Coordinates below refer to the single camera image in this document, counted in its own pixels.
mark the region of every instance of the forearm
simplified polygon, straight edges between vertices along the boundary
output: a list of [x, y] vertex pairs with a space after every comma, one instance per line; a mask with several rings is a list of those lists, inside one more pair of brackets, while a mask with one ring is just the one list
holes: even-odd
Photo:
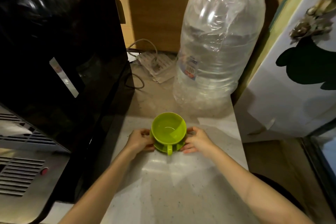
[[59, 224], [98, 224], [110, 205], [134, 154], [122, 150]]
[[210, 158], [262, 223], [312, 223], [290, 201], [215, 146]]

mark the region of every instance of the person's left arm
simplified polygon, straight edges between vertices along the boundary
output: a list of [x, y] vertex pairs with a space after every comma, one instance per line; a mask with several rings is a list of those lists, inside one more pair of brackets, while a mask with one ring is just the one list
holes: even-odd
[[99, 224], [125, 174], [128, 164], [142, 150], [154, 150], [148, 129], [134, 130], [124, 149], [59, 224]]

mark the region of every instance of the machine vent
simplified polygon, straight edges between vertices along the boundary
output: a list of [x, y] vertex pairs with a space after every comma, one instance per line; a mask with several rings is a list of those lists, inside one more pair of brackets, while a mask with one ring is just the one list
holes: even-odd
[[0, 194], [21, 197], [44, 160], [0, 157]]
[[21, 126], [28, 128], [32, 132], [32, 134], [23, 134], [23, 135], [6, 136], [6, 137], [0, 135], [0, 140], [33, 143], [33, 144], [44, 144], [44, 145], [56, 145], [56, 143], [53, 140], [49, 139], [48, 137], [45, 137], [37, 130], [35, 130], [33, 127], [21, 121], [18, 117], [16, 117], [13, 114], [0, 113], [0, 120], [7, 120], [19, 123]]

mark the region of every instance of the water bottle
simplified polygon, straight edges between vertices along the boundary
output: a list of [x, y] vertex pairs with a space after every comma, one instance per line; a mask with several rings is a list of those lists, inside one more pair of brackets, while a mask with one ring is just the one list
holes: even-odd
[[188, 109], [218, 109], [237, 88], [265, 18], [265, 0], [189, 0], [173, 94]]

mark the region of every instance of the coffee machine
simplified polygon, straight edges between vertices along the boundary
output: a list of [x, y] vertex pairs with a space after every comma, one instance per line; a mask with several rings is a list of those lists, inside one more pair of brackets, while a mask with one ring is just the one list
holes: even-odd
[[106, 169], [134, 93], [115, 0], [0, 0], [0, 223], [41, 221]]

